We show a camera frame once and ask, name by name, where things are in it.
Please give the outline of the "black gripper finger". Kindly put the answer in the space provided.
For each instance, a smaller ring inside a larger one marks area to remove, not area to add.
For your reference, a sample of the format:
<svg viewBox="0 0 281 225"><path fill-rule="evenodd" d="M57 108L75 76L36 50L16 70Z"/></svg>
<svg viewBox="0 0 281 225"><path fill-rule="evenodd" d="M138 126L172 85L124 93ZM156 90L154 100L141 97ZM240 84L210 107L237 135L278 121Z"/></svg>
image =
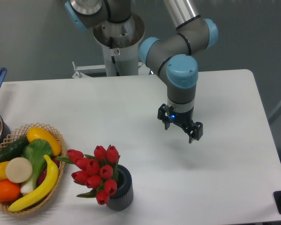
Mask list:
<svg viewBox="0 0 281 225"><path fill-rule="evenodd" d="M173 114L171 110L172 109L166 104L162 104L158 109L157 118L163 122L165 130L170 127L170 124L173 121Z"/></svg>
<svg viewBox="0 0 281 225"><path fill-rule="evenodd" d="M189 136L189 143L198 141L203 136L203 123L192 121L185 127L185 133Z"/></svg>

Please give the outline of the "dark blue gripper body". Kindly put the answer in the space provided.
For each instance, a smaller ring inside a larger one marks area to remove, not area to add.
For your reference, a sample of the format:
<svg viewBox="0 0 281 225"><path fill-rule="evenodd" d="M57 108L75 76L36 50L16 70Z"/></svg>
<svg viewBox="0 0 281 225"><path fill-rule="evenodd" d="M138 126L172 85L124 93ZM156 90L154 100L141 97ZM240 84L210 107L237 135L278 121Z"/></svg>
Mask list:
<svg viewBox="0 0 281 225"><path fill-rule="evenodd" d="M168 120L166 123L166 128L170 127L170 123L173 123L181 128L191 128L193 124L193 108L187 112L175 112L173 111L173 106L167 106L167 116Z"/></svg>

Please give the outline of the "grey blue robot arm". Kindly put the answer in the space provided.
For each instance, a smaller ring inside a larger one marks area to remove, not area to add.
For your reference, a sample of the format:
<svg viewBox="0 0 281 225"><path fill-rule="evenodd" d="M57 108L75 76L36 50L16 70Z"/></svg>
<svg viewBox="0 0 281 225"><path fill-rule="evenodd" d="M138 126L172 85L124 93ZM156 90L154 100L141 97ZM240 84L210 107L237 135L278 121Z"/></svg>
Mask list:
<svg viewBox="0 0 281 225"><path fill-rule="evenodd" d="M218 29L203 19L192 0L164 2L176 28L166 40L144 38L143 20L131 10L129 0L68 0L66 11L81 30L92 29L102 47L107 76L137 75L143 62L167 86L167 103L157 117L166 128L175 124L199 140L203 125L192 119L198 63L193 55L214 45Z"/></svg>

